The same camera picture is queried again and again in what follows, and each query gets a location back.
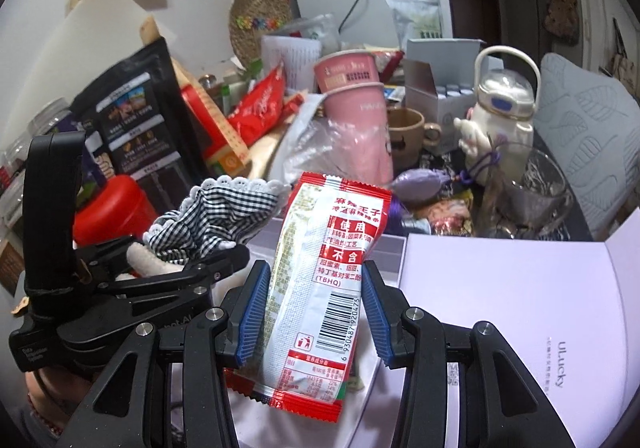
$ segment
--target black tabletop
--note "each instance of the black tabletop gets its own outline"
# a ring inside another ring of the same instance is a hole
[[[553,157],[549,148],[537,133],[534,134],[533,146],[540,150],[540,152],[547,154],[549,157]],[[422,157],[420,158],[420,166],[422,168],[444,170],[447,174],[453,177],[465,169],[465,154],[462,150],[456,149],[448,154],[435,156],[426,150],[423,150]],[[479,207],[482,203],[484,188],[478,184],[473,184],[470,188],[474,195],[474,206]],[[453,183],[443,188],[443,195],[450,196],[466,189],[466,186]],[[571,211],[564,220],[564,223],[557,230],[540,237],[540,240],[572,240],[574,242],[591,242],[593,237],[591,237],[587,221],[584,219],[580,206],[577,202],[574,202],[574,206],[571,208]]]

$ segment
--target blue gripper pad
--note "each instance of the blue gripper pad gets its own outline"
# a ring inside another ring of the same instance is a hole
[[[394,357],[391,348],[389,323],[373,287],[366,264],[362,265],[362,304],[367,313],[367,321],[369,322],[369,329],[371,329],[371,336],[376,346],[378,357],[386,366],[389,366]]]
[[[240,322],[238,350],[236,351],[236,361],[239,367],[242,367],[254,354],[267,305],[270,279],[271,268],[266,262],[263,262],[258,281],[255,283],[254,291],[251,294],[251,298],[249,298],[244,316],[242,316],[242,321]]]

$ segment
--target woven straw hat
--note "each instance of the woven straw hat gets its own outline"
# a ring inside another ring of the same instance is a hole
[[[289,0],[233,0],[231,47],[244,67],[260,57],[260,37],[291,21]]]

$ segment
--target brown mug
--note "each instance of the brown mug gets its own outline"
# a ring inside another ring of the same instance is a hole
[[[425,123],[424,116],[412,108],[388,108],[386,118],[396,172],[415,166],[420,160],[422,148],[436,146],[442,137],[439,124]]]

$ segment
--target metal screw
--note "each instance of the metal screw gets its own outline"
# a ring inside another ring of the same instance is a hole
[[[417,307],[409,307],[405,314],[406,317],[412,321],[421,320],[424,317],[424,311]]]
[[[211,320],[215,322],[216,320],[220,320],[225,315],[225,312],[220,309],[220,307],[212,307],[209,309],[204,316],[207,317],[207,320]]]
[[[492,334],[495,330],[495,327],[491,325],[489,322],[480,322],[478,324],[478,332],[483,334],[484,336],[488,336]]]
[[[148,334],[151,334],[153,330],[154,327],[149,322],[142,322],[136,327],[136,334],[138,336],[147,336]]]

